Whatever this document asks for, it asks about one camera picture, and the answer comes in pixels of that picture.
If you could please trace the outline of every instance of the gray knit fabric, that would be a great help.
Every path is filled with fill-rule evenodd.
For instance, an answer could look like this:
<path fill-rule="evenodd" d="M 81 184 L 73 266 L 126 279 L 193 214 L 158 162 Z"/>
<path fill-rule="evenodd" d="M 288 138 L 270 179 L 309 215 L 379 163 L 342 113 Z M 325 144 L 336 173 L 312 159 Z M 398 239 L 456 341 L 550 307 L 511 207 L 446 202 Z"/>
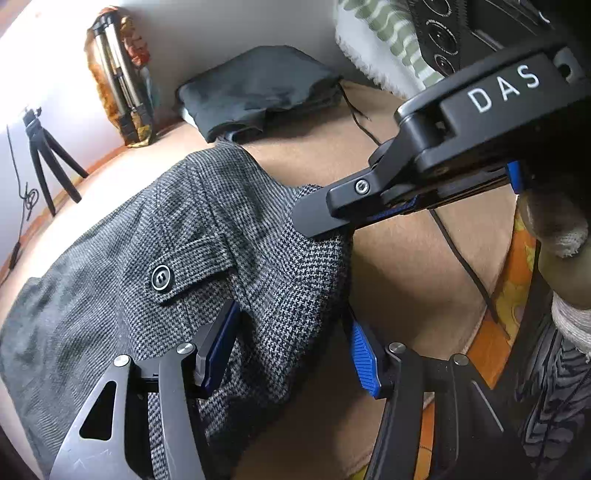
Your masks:
<path fill-rule="evenodd" d="M 297 233 L 290 212 L 317 187 L 285 187 L 240 147 L 188 155 L 81 236 L 20 292 L 0 332 L 0 374 L 46 476 L 74 417 L 120 353 L 160 356 L 233 297 L 239 327 L 222 386 L 201 402 L 228 475 L 323 350 L 346 300 L 351 239 Z M 159 293 L 151 273 L 169 266 Z M 154 474 L 167 476 L 158 398 Z"/>

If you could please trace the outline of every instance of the green striped fabric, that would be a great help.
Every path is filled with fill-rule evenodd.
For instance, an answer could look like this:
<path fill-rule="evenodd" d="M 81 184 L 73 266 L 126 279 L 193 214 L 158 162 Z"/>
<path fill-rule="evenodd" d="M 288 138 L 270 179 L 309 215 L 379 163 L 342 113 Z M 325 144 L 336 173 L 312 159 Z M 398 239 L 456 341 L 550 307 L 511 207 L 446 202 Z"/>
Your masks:
<path fill-rule="evenodd" d="M 400 59 L 425 87 L 443 78 L 421 57 L 411 14 L 404 0 L 338 0 L 338 3 L 339 8 L 354 11 L 357 18 L 364 20 L 388 45 L 392 55 Z"/>

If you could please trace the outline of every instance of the black button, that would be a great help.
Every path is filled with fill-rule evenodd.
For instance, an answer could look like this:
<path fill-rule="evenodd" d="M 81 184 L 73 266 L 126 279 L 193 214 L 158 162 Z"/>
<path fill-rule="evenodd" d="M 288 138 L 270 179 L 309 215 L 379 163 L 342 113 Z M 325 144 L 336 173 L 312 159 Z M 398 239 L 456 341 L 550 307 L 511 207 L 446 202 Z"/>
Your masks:
<path fill-rule="evenodd" d="M 152 272 L 152 287 L 156 291 L 163 291 L 168 288 L 171 280 L 170 269 L 166 265 L 157 266 Z"/>
<path fill-rule="evenodd" d="M 448 16 L 452 12 L 447 0 L 423 0 L 423 2 L 436 14 L 443 17 Z"/>

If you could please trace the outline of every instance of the white wall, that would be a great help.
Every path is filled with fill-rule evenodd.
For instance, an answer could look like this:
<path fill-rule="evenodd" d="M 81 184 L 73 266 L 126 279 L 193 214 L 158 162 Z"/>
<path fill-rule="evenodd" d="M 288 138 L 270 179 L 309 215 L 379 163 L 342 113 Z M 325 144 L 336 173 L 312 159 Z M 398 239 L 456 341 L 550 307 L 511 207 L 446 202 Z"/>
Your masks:
<path fill-rule="evenodd" d="M 82 50 L 86 28 L 105 5 L 104 0 L 33 0 L 0 38 L 6 76 L 0 79 L 0 264 L 12 251 L 21 216 L 3 127 L 7 119 L 23 185 L 28 181 L 38 188 L 24 126 L 15 116 L 19 98 L 41 105 L 43 126 L 82 166 L 122 144 L 102 110 Z M 334 41 L 333 0 L 122 0 L 120 6 L 130 10 L 148 41 L 164 116 L 183 81 L 263 44 L 292 45 L 347 78 L 363 81 Z M 50 172 L 46 179 L 52 194 L 59 192 Z M 31 218 L 44 207 L 41 196 Z"/>

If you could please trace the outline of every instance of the black mini tripod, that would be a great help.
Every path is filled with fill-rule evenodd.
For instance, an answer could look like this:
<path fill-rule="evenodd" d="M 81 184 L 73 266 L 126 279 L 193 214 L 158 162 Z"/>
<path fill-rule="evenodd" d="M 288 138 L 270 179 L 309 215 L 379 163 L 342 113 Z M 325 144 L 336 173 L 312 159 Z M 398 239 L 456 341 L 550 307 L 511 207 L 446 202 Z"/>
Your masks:
<path fill-rule="evenodd" d="M 88 176 L 88 173 L 85 169 L 79 166 L 78 163 L 76 163 L 76 161 L 70 156 L 70 154 L 57 142 L 57 140 L 41 126 L 39 115 L 41 115 L 40 108 L 36 111 L 26 109 L 22 121 L 27 127 L 26 130 L 27 136 L 29 137 L 29 149 L 31 151 L 33 166 L 35 167 L 35 173 L 37 174 L 37 180 L 39 180 L 39 186 L 41 187 L 41 191 L 43 192 L 43 196 L 45 197 L 49 211 L 53 216 L 55 216 L 56 207 L 53 205 L 51 194 L 47 188 L 47 182 L 45 181 L 45 175 L 43 174 L 41 161 L 39 160 L 39 153 L 41 153 L 45 163 L 47 163 L 47 166 L 61 183 L 61 186 L 64 187 L 64 190 L 68 192 L 70 198 L 76 203 L 82 200 L 82 197 L 68 178 L 68 175 L 66 175 L 66 172 L 64 172 L 63 168 L 60 167 L 53 151 L 55 151 L 57 155 L 61 157 L 63 161 L 66 162 L 70 168 L 72 168 L 83 179 Z"/>

